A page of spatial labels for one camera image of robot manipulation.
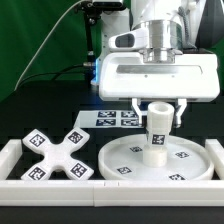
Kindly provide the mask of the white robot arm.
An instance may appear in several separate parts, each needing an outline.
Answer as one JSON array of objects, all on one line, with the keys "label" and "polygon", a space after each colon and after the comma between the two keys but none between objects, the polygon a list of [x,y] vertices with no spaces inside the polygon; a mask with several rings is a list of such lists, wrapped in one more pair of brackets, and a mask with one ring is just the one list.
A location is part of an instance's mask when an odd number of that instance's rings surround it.
[{"label": "white robot arm", "polygon": [[189,102],[220,92],[217,56],[207,49],[224,37],[224,0],[93,0],[102,11],[102,51],[96,61],[99,95],[176,103],[175,124]]}]

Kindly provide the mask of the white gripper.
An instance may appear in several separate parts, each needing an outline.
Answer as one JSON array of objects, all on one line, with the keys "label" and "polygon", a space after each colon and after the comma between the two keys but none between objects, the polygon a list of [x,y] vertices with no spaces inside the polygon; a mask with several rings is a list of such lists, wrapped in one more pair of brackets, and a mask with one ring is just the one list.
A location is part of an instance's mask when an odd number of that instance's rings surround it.
[{"label": "white gripper", "polygon": [[105,101],[131,99],[138,126],[145,125],[142,101],[154,99],[175,102],[174,127],[179,128],[182,114],[190,102],[209,102],[219,92],[217,57],[209,53],[182,53],[170,49],[173,61],[146,62],[145,28],[109,39],[111,52],[105,57],[99,79],[99,95]]}]

